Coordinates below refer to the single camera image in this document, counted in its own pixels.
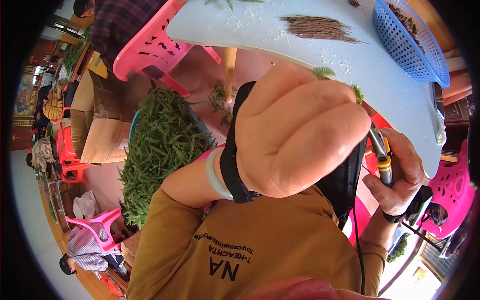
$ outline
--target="hand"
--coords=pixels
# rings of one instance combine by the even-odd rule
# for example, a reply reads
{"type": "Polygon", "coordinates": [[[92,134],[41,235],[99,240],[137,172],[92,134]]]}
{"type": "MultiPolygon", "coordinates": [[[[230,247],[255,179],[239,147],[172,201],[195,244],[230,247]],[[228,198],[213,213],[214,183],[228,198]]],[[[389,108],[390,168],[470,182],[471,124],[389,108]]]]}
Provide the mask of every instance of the hand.
{"type": "Polygon", "coordinates": [[[392,216],[403,214],[417,194],[425,173],[420,157],[410,140],[393,129],[380,129],[387,138],[392,157],[393,186],[385,186],[378,177],[369,174],[363,182],[380,204],[381,209],[392,216]]]}
{"type": "Polygon", "coordinates": [[[61,97],[62,88],[63,88],[63,86],[61,84],[57,84],[57,97],[58,98],[61,97]]]}
{"type": "Polygon", "coordinates": [[[299,193],[342,163],[370,124],[348,85],[278,63],[238,111],[240,177],[248,189],[269,197],[299,193]]]}

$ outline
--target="white wall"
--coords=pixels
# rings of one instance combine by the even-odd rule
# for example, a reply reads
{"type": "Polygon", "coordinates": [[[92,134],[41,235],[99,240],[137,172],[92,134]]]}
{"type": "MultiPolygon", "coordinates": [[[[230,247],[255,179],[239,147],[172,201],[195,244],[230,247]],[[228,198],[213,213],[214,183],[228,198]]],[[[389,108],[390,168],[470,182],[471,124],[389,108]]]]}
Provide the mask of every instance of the white wall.
{"type": "Polygon", "coordinates": [[[43,31],[42,31],[42,36],[48,36],[47,39],[49,40],[52,40],[52,41],[56,41],[56,40],[59,40],[61,38],[61,35],[63,33],[60,32],[60,31],[57,31],[55,29],[52,29],[52,28],[43,28],[43,31]]]}
{"type": "Polygon", "coordinates": [[[73,15],[74,3],[75,3],[75,0],[65,0],[63,2],[62,8],[60,10],[56,10],[54,14],[69,20],[73,15]]]}
{"type": "Polygon", "coordinates": [[[31,251],[63,299],[93,299],[76,276],[60,270],[61,251],[45,216],[35,172],[25,162],[27,154],[28,150],[13,151],[11,164],[15,202],[31,251]]]}

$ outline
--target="white plastic bag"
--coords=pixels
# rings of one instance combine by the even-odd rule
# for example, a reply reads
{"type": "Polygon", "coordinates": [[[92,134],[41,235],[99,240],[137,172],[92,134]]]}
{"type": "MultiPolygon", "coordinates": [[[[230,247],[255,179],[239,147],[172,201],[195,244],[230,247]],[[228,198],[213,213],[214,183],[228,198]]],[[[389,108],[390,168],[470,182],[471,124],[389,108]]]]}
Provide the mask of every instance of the white plastic bag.
{"type": "Polygon", "coordinates": [[[73,213],[77,219],[91,219],[98,215],[98,205],[92,191],[73,200],[73,213]]]}

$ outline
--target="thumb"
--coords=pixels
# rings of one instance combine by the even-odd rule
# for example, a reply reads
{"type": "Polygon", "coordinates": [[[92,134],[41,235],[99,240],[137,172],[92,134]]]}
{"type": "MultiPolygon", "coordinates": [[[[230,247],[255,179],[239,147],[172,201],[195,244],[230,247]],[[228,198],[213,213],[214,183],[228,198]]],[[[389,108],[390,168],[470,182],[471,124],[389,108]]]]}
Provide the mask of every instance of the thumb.
{"type": "Polygon", "coordinates": [[[380,178],[375,175],[368,174],[363,178],[363,183],[370,190],[372,196],[377,200],[378,204],[383,207],[389,207],[398,200],[398,194],[383,184],[380,178]]]}

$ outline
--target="white table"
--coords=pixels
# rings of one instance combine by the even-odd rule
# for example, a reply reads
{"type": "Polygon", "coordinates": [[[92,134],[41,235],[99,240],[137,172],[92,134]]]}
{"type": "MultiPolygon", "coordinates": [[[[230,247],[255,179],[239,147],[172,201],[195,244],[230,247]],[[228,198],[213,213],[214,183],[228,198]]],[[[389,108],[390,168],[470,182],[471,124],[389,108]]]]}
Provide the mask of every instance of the white table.
{"type": "Polygon", "coordinates": [[[202,46],[261,51],[308,68],[327,66],[336,77],[362,89],[365,101],[404,133],[423,161],[429,178],[437,172],[441,146],[437,145],[438,118],[431,83],[416,82],[396,64],[372,25],[374,0],[363,0],[365,12],[347,0],[190,0],[171,20],[167,34],[173,40],[202,46]],[[352,26],[362,44],[297,38],[286,32],[281,16],[326,16],[352,26]]]}

